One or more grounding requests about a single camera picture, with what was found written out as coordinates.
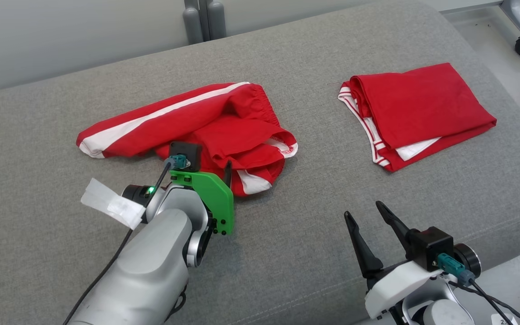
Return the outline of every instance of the gray fabric surface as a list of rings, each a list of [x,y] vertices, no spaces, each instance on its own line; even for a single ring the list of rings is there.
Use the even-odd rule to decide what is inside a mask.
[[[353,74],[451,62],[498,118],[491,131],[394,174],[336,99]],[[343,212],[385,265],[404,252],[384,201],[411,227],[437,226],[485,268],[520,254],[520,109],[431,8],[379,0],[354,9],[0,91],[0,325],[59,324],[126,229],[80,204],[92,177],[153,183],[157,157],[94,160],[89,125],[210,83],[264,86],[299,142],[275,187],[237,200],[232,236],[190,270],[174,324],[349,324],[367,315]]]

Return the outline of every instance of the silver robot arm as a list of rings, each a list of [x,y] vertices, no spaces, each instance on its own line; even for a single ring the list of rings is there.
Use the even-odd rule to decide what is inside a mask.
[[[158,212],[124,247],[69,324],[163,324],[188,284],[182,251],[191,235],[184,211]]]

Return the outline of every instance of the red garment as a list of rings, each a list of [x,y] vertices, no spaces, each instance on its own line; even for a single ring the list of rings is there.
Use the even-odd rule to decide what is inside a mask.
[[[497,125],[449,63],[353,76],[338,99],[365,128],[373,161],[391,172]]]
[[[212,84],[94,124],[76,145],[93,158],[132,157],[155,150],[167,158],[177,140],[202,145],[201,170],[223,177],[232,162],[232,191],[248,195],[269,189],[298,150],[280,127],[260,85]]]

